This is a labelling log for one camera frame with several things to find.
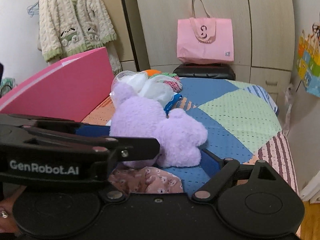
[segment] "pink box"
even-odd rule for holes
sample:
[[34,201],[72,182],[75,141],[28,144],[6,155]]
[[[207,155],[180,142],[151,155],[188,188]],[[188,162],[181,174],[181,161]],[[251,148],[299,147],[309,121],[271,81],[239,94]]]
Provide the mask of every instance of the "pink box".
[[80,122],[111,92],[113,72],[105,47],[62,59],[0,98],[0,113]]

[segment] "cardigan sleeve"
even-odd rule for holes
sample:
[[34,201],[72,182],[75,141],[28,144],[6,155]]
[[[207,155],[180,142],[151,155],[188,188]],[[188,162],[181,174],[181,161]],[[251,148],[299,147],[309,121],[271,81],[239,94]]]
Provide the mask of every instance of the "cardigan sleeve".
[[103,45],[106,45],[109,41],[115,41],[117,39],[117,34],[113,28],[110,16],[103,1],[87,0],[87,7],[93,12],[93,14],[89,14],[94,15],[95,20],[93,22],[98,25],[99,38]]
[[39,32],[42,55],[46,62],[62,55],[59,33],[52,15],[58,14],[56,0],[39,0]]

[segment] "stuffed animal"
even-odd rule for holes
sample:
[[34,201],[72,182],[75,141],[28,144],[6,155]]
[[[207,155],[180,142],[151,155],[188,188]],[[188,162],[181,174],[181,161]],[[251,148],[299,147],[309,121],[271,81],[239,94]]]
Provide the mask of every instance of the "stuffed animal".
[[117,108],[112,117],[110,136],[156,138],[160,153],[153,160],[124,162],[141,169],[157,163],[160,167],[197,166],[201,160],[198,146],[205,143],[208,131],[183,109],[173,109],[166,116],[161,104],[137,96],[130,85],[119,82],[114,87]]

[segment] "black leather bag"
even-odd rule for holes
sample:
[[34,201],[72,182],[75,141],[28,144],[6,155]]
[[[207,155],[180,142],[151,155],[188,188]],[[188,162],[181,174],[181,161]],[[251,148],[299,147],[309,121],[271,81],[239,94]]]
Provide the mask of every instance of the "black leather bag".
[[236,74],[228,64],[181,64],[173,73],[179,77],[217,78],[236,80]]

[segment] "bed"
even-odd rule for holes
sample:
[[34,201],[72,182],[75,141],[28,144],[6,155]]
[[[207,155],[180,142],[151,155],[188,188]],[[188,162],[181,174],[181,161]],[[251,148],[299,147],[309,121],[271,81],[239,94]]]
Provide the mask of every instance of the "bed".
[[[282,132],[277,107],[266,91],[248,83],[206,78],[182,78],[183,99],[174,107],[183,108],[208,130],[201,146],[220,158],[240,163],[267,161],[298,192],[288,140]],[[106,98],[83,122],[105,125],[115,108]],[[210,178],[201,166],[164,169],[182,180],[184,191],[195,192]]]

